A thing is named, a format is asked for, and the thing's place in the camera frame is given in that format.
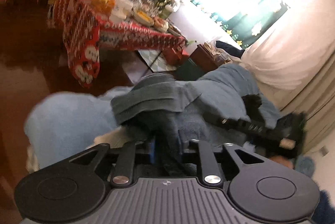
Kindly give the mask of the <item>beige curtain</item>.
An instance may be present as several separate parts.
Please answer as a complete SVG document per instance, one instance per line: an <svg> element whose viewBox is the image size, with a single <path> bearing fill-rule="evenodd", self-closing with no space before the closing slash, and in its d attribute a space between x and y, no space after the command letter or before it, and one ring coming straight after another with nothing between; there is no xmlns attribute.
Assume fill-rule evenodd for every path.
<svg viewBox="0 0 335 224"><path fill-rule="evenodd" d="M303 152L318 145L334 130L334 55L282 111L306 114Z"/></svg>

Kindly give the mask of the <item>cream folded garment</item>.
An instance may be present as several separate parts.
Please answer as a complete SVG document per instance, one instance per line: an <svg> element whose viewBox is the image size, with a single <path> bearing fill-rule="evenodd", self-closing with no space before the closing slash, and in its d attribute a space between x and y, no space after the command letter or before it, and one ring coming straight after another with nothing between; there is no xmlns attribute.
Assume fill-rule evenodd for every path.
<svg viewBox="0 0 335 224"><path fill-rule="evenodd" d="M134 138L127 133L127 129L125 127L120 126L111 132L96 137L93 140L93 143L90 146L86 147L86 149L89 149L101 143L108 143L110 145L110 148L112 149L120 148L126 142L133 140ZM34 173L40 170L39 162L35 155L35 151L31 145L27 147L26 170L29 173Z"/></svg>

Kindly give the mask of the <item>white sheer curtain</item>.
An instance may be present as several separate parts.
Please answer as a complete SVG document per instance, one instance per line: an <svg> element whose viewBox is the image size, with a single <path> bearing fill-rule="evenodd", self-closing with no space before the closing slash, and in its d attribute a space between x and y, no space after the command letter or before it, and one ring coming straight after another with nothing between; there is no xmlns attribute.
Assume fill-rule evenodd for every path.
<svg viewBox="0 0 335 224"><path fill-rule="evenodd" d="M292 0L292 7L247 48L241 64L256 79L293 90L334 51L334 0Z"/></svg>

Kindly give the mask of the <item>brown bedside box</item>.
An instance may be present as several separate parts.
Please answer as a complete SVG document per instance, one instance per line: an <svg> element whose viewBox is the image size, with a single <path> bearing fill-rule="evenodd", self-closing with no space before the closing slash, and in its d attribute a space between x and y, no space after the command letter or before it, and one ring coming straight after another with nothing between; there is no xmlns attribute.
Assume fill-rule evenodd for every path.
<svg viewBox="0 0 335 224"><path fill-rule="evenodd" d="M216 70L223 64L231 63L230 60L224 59L221 55L214 57L202 44L198 44L196 49L190 55L190 59L198 66L204 73Z"/></svg>

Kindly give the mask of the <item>dark teal garment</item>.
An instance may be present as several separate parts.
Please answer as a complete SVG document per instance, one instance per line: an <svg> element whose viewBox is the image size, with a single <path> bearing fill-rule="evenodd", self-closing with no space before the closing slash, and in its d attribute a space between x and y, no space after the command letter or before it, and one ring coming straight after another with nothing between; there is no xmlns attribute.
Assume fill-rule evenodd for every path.
<svg viewBox="0 0 335 224"><path fill-rule="evenodd" d="M111 106L118 124L162 138L176 159L181 158L182 144L193 138L214 147L246 141L243 133L214 125L217 118L246 117L237 83L217 70L196 81L147 77L114 98Z"/></svg>

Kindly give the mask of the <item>wall outlet plate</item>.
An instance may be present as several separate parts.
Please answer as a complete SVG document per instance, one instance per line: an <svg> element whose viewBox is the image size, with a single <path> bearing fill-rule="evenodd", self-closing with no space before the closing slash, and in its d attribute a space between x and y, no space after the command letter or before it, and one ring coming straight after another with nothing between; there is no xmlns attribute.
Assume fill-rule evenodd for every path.
<svg viewBox="0 0 335 224"><path fill-rule="evenodd" d="M322 157L326 156L326 155L329 153L329 151L328 151L328 149L327 149L326 146L322 146L322 147L320 148L319 152L320 152L320 154L322 155Z"/></svg>

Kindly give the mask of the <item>blue bed blanket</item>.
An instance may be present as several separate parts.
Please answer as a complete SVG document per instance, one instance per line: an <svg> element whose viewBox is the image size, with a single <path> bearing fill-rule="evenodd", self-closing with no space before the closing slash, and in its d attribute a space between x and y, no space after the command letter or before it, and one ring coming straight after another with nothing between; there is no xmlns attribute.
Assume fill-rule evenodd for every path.
<svg viewBox="0 0 335 224"><path fill-rule="evenodd" d="M261 95L254 77L245 68L236 64L227 64L216 70L223 76L234 79L241 97L249 94ZM152 76L168 76L176 80L168 73L156 73L142 78L138 83ZM176 159L171 154L167 143L162 138L148 136L139 129L133 130L127 125L118 124L113 115L111 101L127 94L135 86L115 87L99 97L70 92L55 93L37 104L25 122L24 132L35 151L40 168L83 151L93 143L96 137L122 126L135 141L155 138L158 145L157 154L161 156L167 168L175 173L181 158Z"/></svg>

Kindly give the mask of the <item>black garment on bed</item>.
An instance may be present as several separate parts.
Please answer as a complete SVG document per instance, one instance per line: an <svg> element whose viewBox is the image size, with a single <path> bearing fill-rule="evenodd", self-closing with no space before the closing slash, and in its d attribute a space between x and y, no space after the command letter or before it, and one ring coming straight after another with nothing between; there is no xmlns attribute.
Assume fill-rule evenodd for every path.
<svg viewBox="0 0 335 224"><path fill-rule="evenodd" d="M262 99L259 94L249 94L242 97L242 100L245 105L247 116L251 120L259 123L264 123L265 120L260 113L259 108L262 105Z"/></svg>

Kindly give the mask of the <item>red patterned tablecloth table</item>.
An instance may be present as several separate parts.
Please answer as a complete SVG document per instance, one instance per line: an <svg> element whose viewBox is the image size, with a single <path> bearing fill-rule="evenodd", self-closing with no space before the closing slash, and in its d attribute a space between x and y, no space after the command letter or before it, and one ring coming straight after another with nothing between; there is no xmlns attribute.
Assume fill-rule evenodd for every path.
<svg viewBox="0 0 335 224"><path fill-rule="evenodd" d="M186 39L145 27L135 21L113 23L90 0L56 0L48 12L50 28L62 29L68 67L83 87L90 87L100 70L99 49L183 50Z"/></svg>

